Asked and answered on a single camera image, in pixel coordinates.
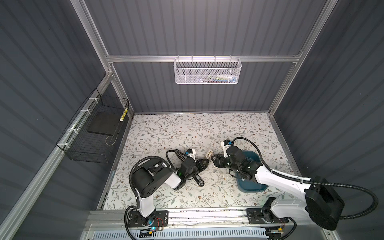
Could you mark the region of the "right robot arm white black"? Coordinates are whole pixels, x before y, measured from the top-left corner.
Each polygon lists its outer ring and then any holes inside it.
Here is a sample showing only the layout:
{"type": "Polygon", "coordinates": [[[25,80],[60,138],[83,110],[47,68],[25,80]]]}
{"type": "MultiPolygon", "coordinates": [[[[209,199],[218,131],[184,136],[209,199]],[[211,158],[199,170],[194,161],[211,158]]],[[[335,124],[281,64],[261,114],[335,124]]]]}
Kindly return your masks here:
{"type": "Polygon", "coordinates": [[[318,178],[315,184],[309,178],[268,170],[261,159],[249,158],[236,146],[224,149],[223,154],[211,158],[216,167],[234,172],[240,180],[275,187],[296,197],[290,202],[268,198],[259,213],[266,223],[292,218],[311,220],[326,230],[336,229],[345,203],[325,179],[318,178]]]}

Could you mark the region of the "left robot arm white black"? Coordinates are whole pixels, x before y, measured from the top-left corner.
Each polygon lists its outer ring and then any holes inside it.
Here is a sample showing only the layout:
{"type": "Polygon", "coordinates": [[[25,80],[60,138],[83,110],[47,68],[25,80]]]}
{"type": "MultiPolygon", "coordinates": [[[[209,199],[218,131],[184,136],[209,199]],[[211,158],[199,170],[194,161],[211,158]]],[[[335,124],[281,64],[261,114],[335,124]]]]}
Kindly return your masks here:
{"type": "Polygon", "coordinates": [[[130,187],[135,195],[137,211],[143,219],[154,216],[156,208],[154,205],[154,193],[164,184],[174,190],[184,187],[187,181],[196,179],[202,187],[205,183],[199,177],[209,164],[207,159],[195,159],[190,153],[178,169],[174,169],[159,156],[149,156],[141,159],[131,169],[129,176],[130,187]]]}

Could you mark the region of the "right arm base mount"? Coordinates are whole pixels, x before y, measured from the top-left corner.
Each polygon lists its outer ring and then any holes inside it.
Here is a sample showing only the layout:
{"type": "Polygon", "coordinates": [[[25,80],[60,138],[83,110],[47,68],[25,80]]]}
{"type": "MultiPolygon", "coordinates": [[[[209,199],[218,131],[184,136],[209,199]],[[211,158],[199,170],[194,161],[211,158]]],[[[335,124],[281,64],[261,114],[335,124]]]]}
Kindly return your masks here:
{"type": "Polygon", "coordinates": [[[248,208],[246,215],[250,224],[287,224],[288,218],[278,218],[271,210],[262,208],[248,208]]]}

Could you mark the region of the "beige mini stapler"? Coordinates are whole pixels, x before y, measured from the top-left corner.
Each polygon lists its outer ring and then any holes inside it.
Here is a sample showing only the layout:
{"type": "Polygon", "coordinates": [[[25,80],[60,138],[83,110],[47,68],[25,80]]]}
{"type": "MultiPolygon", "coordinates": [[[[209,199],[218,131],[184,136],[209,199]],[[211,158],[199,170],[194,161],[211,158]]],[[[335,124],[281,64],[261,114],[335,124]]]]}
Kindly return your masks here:
{"type": "Polygon", "coordinates": [[[213,155],[213,151],[208,151],[205,155],[205,158],[209,160],[212,157],[212,155],[213,155]]]}

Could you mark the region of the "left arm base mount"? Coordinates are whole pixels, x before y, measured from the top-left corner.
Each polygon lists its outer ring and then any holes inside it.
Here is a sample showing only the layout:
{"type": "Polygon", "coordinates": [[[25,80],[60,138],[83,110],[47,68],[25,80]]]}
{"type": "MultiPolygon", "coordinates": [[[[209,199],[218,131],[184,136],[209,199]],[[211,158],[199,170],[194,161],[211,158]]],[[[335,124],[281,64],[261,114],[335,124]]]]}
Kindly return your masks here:
{"type": "Polygon", "coordinates": [[[143,217],[138,211],[130,210],[126,222],[130,228],[167,227],[169,211],[154,211],[148,217],[143,217]]]}

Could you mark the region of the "black long stapler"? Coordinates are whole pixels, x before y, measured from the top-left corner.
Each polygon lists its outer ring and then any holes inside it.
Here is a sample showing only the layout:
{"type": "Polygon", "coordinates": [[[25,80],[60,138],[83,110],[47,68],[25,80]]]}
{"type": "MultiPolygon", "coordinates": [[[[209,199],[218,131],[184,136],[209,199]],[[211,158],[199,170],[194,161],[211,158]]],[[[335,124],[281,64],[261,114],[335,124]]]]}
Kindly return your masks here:
{"type": "Polygon", "coordinates": [[[179,150],[175,150],[175,154],[178,156],[180,160],[182,160],[181,166],[177,169],[177,175],[181,179],[181,182],[175,188],[175,190],[180,190],[188,180],[194,179],[199,187],[203,187],[205,182],[199,176],[196,161],[192,158],[188,158],[185,153],[180,152],[179,150]]]}

